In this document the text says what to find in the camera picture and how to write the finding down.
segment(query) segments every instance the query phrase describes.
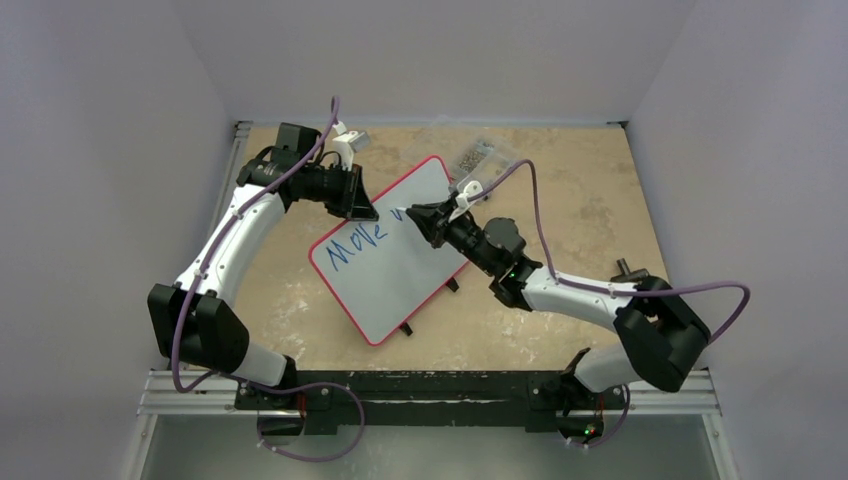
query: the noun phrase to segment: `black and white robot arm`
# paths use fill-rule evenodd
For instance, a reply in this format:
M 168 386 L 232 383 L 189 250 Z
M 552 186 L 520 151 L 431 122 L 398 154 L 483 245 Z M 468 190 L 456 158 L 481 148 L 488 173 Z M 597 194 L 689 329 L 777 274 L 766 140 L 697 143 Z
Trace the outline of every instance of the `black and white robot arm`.
M 263 385 L 284 384 L 284 374 L 293 370 L 293 361 L 251 341 L 232 305 L 265 237 L 292 203 L 322 202 L 329 214 L 339 218 L 378 219 L 363 187 L 362 168 L 353 163 L 354 154 L 369 144 L 368 135 L 363 131 L 343 131 L 343 125 L 338 130 L 342 131 L 332 141 L 338 161 L 329 166 L 318 161 L 306 163 L 276 190 L 262 193 L 313 148 L 320 132 L 283 124 L 276 145 L 241 169 L 227 212 L 203 250 L 172 285 L 157 284 L 148 295 L 148 310 L 163 356 L 171 357 L 181 306 L 189 286 L 199 277 L 181 332 L 180 359 Z M 257 195 L 261 196 L 249 209 L 241 208 Z M 227 225 L 233 216 L 238 221 Z M 219 239 L 222 230 L 227 233 Z M 215 253 L 206 273 L 200 276 L 202 259 L 210 250 Z
M 478 193 L 479 187 L 474 188 L 471 193 Z M 668 392 L 680 390 L 709 342 L 709 329 L 679 296 L 625 296 L 637 290 L 669 289 L 668 283 L 651 276 L 636 283 L 614 283 L 560 272 L 552 275 L 547 266 L 524 254 L 526 241 L 512 219 L 494 218 L 480 228 L 466 198 L 454 194 L 443 203 L 413 205 L 406 215 L 431 246 L 447 243 L 493 277 L 489 288 L 505 306 L 574 317 L 611 330 L 621 340 L 581 351 L 569 366 L 569 377 L 594 393 L 637 380 Z

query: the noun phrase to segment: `transparent plastic container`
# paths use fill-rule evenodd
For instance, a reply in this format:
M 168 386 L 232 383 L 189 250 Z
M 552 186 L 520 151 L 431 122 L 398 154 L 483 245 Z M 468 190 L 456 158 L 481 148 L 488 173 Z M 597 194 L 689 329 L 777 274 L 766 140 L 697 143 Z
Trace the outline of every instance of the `transparent plastic container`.
M 459 190 L 471 180 L 483 188 L 491 185 L 519 159 L 518 151 L 505 139 L 485 128 L 472 127 L 440 116 L 402 154 L 416 165 L 430 155 L 444 160 L 451 176 L 451 189 Z

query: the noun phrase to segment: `tilted whiteboard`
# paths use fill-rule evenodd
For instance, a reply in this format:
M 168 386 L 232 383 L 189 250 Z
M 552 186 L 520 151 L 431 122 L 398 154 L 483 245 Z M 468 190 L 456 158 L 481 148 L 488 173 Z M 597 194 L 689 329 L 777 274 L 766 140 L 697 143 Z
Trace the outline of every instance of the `tilted whiteboard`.
M 462 269 L 465 257 L 434 249 L 398 210 L 448 198 L 447 169 L 429 157 L 374 197 L 377 222 L 343 222 L 309 249 L 309 261 L 371 345 L 393 331 Z

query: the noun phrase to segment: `beige table surface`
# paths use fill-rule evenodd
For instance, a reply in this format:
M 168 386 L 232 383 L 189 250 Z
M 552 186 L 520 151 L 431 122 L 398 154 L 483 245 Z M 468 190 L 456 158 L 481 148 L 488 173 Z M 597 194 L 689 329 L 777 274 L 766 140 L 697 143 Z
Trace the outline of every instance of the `beige table surface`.
M 400 160 L 422 129 L 366 129 L 371 146 L 356 155 L 365 188 L 375 195 L 408 171 Z M 562 272 L 597 279 L 617 274 L 615 260 L 666 276 L 651 219 L 623 130 L 619 128 L 493 128 L 536 164 L 542 224 L 554 264 Z M 245 161 L 276 137 L 275 128 L 251 130 Z M 480 225 L 514 218 L 526 254 L 544 262 L 533 219 L 529 169 L 522 167 L 474 207 Z M 443 289 L 413 316 L 411 337 L 392 334 L 369 346 L 313 270 L 309 247 L 339 223 L 323 205 L 298 202 L 268 235 L 245 275 L 236 312 L 251 339 L 294 357 L 301 369 L 549 370 L 575 353 L 616 341 L 614 334 L 551 313 L 507 309 L 473 265 L 460 289 Z

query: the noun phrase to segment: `white wall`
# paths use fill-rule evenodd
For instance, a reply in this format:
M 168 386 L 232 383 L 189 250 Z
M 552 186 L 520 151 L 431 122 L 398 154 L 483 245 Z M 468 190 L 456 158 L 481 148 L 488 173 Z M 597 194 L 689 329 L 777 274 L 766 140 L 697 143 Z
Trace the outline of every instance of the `white wall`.
M 242 120 L 629 118 L 694 0 L 175 0 Z
M 166 0 L 0 4 L 0 477 L 116 478 L 231 128 Z
M 677 284 L 750 283 L 713 348 L 745 479 L 848 466 L 848 3 L 701 0 L 628 128 Z M 693 298 L 711 325 L 736 298 Z

